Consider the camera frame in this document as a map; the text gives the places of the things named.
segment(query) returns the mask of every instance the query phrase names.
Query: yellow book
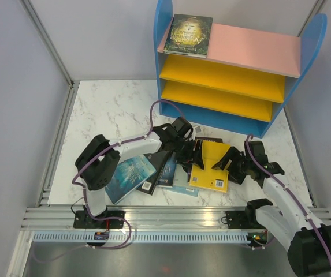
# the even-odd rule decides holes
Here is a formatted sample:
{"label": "yellow book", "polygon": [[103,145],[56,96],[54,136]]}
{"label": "yellow book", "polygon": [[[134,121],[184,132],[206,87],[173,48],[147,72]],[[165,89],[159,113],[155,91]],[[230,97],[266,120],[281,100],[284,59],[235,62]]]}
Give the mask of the yellow book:
{"label": "yellow book", "polygon": [[228,171],[215,170],[212,169],[212,166],[220,161],[228,149],[228,144],[204,140],[202,144],[202,158],[205,169],[202,170],[198,166],[192,166],[189,184],[198,188],[213,189],[226,193]]}

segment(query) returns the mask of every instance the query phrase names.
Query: barcode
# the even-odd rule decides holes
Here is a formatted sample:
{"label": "barcode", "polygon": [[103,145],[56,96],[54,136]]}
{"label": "barcode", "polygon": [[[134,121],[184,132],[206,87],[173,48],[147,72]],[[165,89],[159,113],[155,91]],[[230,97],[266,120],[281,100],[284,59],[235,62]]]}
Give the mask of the barcode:
{"label": "barcode", "polygon": [[215,180],[215,186],[217,188],[223,188],[224,187],[224,181],[223,180]]}
{"label": "barcode", "polygon": [[151,188],[151,183],[150,182],[144,182],[142,185],[142,189],[144,190],[150,190]]}

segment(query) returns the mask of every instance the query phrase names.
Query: marble tabletop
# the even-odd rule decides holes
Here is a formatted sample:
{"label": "marble tabletop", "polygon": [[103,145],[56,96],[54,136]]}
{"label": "marble tabletop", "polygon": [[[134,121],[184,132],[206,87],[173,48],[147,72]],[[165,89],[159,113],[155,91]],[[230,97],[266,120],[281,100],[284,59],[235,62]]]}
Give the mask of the marble tabletop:
{"label": "marble tabletop", "polygon": [[[72,204],[82,197],[82,188],[72,185],[77,173],[75,160],[97,134],[107,138],[125,138],[144,134],[150,124],[149,109],[157,100],[156,80],[81,81],[74,103],[64,144],[51,187],[49,204]],[[174,119],[153,113],[154,125]],[[245,135],[202,126],[198,136],[222,137],[224,143],[244,148]],[[293,190],[303,202],[311,206],[287,119],[282,111],[264,138],[269,160],[278,162],[285,170]],[[227,193],[199,190],[198,197],[187,196],[156,188],[149,196],[133,191],[120,205],[181,205],[181,206],[244,206],[247,201],[267,197],[250,177],[242,185],[228,183]]]}

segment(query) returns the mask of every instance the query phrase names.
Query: white wall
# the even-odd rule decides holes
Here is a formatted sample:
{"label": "white wall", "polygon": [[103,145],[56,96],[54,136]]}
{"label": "white wall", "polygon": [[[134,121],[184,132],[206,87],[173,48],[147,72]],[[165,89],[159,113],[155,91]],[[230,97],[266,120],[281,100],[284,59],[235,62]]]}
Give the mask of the white wall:
{"label": "white wall", "polygon": [[328,16],[328,29],[321,52],[287,112],[314,198],[331,212],[331,1],[322,12]]}
{"label": "white wall", "polygon": [[34,205],[68,92],[18,0],[0,0],[0,277]]}
{"label": "white wall", "polygon": [[[155,78],[157,0],[31,0],[75,80]],[[297,35],[315,0],[173,0],[175,13]]]}

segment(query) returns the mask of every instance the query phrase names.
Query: shelf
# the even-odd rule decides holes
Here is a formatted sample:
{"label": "shelf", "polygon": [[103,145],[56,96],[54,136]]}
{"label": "shelf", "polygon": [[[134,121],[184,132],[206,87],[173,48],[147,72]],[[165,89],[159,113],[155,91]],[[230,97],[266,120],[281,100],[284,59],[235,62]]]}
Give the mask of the shelf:
{"label": "shelf", "polygon": [[285,77],[195,59],[168,55],[160,78],[283,103]]}
{"label": "shelf", "polygon": [[[231,132],[253,134],[255,137],[262,137],[263,131],[269,124],[267,122],[246,117],[239,117],[233,114],[221,113],[219,111],[208,110],[187,104],[173,103],[181,109],[188,121],[223,130],[229,130]],[[171,105],[161,103],[161,107],[162,115],[173,118],[179,117],[179,112]]]}
{"label": "shelf", "polygon": [[[158,52],[163,52],[169,29]],[[214,23],[206,60],[299,78],[300,45],[296,36]]]}
{"label": "shelf", "polygon": [[272,102],[210,88],[167,81],[161,98],[265,122],[272,120]]}

